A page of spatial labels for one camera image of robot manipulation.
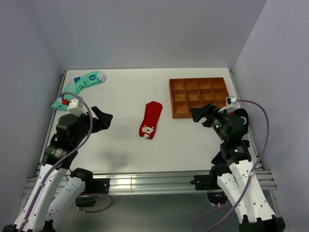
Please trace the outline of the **red santa sock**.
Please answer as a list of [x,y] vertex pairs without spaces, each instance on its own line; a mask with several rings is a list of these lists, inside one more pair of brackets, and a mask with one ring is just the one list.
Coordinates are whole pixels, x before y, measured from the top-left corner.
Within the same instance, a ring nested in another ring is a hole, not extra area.
[[140,137],[153,139],[162,109],[162,104],[155,101],[151,101],[145,105],[144,118],[139,129]]

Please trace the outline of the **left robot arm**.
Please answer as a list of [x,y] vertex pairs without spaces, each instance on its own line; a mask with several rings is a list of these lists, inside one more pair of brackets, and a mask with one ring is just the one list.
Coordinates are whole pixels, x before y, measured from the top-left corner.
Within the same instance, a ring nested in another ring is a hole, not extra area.
[[45,149],[39,177],[23,211],[11,225],[3,228],[5,232],[54,232],[57,224],[69,207],[79,196],[106,196],[108,187],[96,190],[93,173],[77,168],[71,172],[65,187],[56,194],[58,186],[78,149],[92,133],[110,127],[113,116],[92,107],[95,113],[69,113],[63,115],[56,125],[49,146]]

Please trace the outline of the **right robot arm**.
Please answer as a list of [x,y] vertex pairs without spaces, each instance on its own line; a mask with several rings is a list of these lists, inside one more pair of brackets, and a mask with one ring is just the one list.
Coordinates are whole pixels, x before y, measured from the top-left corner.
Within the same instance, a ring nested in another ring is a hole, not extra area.
[[241,232],[282,232],[284,219],[276,216],[268,204],[254,172],[256,164],[249,152],[250,142],[243,136],[248,132],[249,117],[240,108],[231,113],[209,103],[202,108],[189,109],[193,121],[206,120],[202,125],[214,129],[221,140],[222,164],[211,167],[206,185],[220,188],[227,196],[239,219]]

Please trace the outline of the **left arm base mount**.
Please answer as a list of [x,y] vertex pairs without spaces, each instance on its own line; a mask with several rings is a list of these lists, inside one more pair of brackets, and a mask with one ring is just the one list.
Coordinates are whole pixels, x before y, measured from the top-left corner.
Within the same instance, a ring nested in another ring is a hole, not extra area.
[[109,187],[109,178],[95,178],[90,182],[86,182],[85,190],[75,199],[76,206],[79,208],[93,207],[98,196],[89,196],[89,194],[108,194]]

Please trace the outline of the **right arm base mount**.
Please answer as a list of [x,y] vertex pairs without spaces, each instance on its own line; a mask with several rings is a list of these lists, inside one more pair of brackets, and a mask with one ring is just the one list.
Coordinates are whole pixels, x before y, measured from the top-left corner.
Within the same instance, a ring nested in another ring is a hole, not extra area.
[[212,181],[210,174],[195,175],[190,184],[195,186],[195,190],[205,190],[208,200],[213,204],[224,204],[227,196],[222,189]]

